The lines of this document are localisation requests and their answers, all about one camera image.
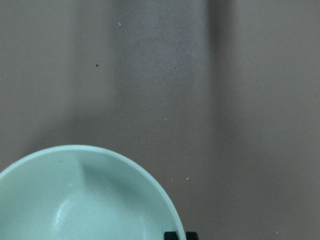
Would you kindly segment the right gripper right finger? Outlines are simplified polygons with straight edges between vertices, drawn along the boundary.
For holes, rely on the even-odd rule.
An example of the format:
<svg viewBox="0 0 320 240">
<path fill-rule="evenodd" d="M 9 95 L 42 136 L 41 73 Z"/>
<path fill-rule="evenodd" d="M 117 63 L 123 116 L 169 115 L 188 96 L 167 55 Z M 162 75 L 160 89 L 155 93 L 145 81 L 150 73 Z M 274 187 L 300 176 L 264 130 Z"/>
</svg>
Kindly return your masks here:
<svg viewBox="0 0 320 240">
<path fill-rule="evenodd" d="M 195 231 L 187 231 L 185 237 L 186 240 L 199 240 L 199 236 Z"/>
</svg>

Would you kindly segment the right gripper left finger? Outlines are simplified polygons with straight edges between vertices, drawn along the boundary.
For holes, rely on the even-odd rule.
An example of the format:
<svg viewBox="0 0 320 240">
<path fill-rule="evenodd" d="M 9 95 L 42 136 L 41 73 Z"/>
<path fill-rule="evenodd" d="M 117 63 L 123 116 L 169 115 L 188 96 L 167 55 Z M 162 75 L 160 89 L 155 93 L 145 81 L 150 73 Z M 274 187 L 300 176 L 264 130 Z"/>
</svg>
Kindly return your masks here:
<svg viewBox="0 0 320 240">
<path fill-rule="evenodd" d="M 164 240 L 179 240 L 179 237 L 175 231 L 166 231 L 163 235 Z"/>
</svg>

